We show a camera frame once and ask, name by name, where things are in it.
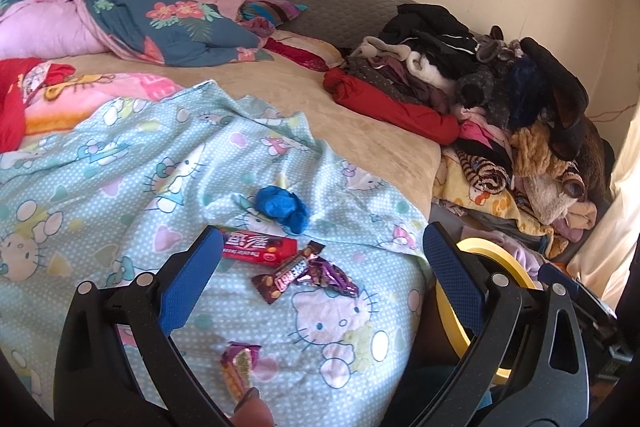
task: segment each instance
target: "light blue polka dot blanket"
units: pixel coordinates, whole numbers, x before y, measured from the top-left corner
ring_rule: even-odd
[[[424,217],[315,140],[303,114],[235,101],[213,81],[159,103],[116,99],[69,134],[0,156],[0,348],[47,411],[76,286],[128,284],[208,224],[287,235],[254,208],[266,185],[308,205],[299,247],[326,245],[360,295],[292,285],[268,305],[250,278],[269,269],[223,259],[172,338],[227,413],[220,357],[235,341],[262,346],[253,383],[279,425],[377,425],[419,322]],[[130,331],[121,336],[145,396],[159,400]]]

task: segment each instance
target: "beige mattress cover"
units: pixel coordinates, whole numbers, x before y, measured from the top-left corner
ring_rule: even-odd
[[[121,60],[113,54],[56,60],[77,74],[140,71],[167,76],[184,87],[212,78],[233,98],[257,96],[286,116],[302,111],[315,138],[326,140],[350,163],[398,188],[428,219],[431,190],[440,163],[440,146],[389,123],[362,116],[335,103],[322,89],[322,73],[290,60],[224,64],[215,68],[172,68]]]

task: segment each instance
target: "fingernail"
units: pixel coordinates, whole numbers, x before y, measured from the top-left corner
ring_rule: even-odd
[[[250,398],[260,398],[260,391],[258,391],[257,387],[251,387],[246,393],[244,393],[244,396],[240,399],[238,405],[236,405],[234,412],[238,412]]]

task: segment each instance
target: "silver screw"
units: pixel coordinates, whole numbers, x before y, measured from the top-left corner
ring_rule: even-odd
[[[89,281],[81,282],[78,285],[78,293],[80,295],[85,295],[85,294],[87,294],[87,293],[89,293],[91,291],[92,287],[93,287],[93,285]]]
[[[507,276],[502,273],[494,273],[491,276],[491,280],[494,282],[496,286],[500,286],[502,288],[504,288],[509,284],[509,279],[507,279]]]
[[[154,281],[154,275],[149,272],[144,272],[136,277],[136,284],[138,286],[149,286]]]
[[[559,282],[554,282],[551,285],[551,289],[558,295],[564,295],[566,293],[566,288],[562,286]]]

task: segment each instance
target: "striped pillow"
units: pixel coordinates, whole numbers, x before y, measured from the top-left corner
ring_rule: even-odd
[[[240,16],[245,21],[264,17],[274,26],[280,26],[300,15],[306,6],[286,0],[247,0],[240,7]]]

